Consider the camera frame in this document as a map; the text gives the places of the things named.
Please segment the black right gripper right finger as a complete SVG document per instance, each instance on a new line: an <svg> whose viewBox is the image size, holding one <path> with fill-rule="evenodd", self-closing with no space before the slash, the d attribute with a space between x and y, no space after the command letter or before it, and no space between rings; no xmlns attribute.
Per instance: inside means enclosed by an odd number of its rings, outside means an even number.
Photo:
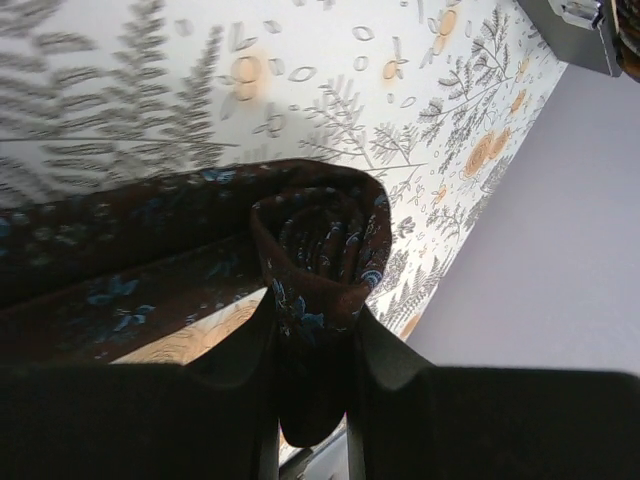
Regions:
<svg viewBox="0 0 640 480"><path fill-rule="evenodd" d="M635 479L639 379L436 366L363 312L347 412L354 479Z"/></svg>

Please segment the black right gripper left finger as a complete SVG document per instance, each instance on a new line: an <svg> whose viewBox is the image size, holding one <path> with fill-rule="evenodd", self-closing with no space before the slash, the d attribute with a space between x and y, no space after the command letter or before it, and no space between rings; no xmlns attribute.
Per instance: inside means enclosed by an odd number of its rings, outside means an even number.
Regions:
<svg viewBox="0 0 640 480"><path fill-rule="evenodd" d="M275 302L188 365L6 366L5 479L274 479Z"/></svg>

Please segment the brown blue floral tie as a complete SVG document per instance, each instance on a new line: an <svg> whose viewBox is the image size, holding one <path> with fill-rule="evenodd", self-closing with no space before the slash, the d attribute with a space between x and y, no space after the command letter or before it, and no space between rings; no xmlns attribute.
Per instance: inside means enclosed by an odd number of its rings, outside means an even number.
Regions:
<svg viewBox="0 0 640 480"><path fill-rule="evenodd" d="M1 359L117 359L257 289L295 446L346 409L352 332L382 281L390 203L363 171L289 159L1 212Z"/></svg>

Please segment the floral patterned table mat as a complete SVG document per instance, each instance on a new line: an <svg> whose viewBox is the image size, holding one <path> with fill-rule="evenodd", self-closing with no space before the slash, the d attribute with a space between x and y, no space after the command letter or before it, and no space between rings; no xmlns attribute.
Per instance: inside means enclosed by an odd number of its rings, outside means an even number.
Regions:
<svg viewBox="0 0 640 480"><path fill-rule="evenodd" d="M360 170L390 203L372 307L403 334L559 78L542 53L512 1L5 1L1 212L202 169ZM1 371L163 363L161 338Z"/></svg>

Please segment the dark green tie box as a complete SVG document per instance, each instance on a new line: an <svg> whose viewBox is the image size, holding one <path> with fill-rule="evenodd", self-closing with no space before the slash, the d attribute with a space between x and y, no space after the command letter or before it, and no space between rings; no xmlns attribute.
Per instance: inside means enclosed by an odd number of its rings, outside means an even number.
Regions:
<svg viewBox="0 0 640 480"><path fill-rule="evenodd" d="M519 0L555 56L610 77L639 80L637 0Z"/></svg>

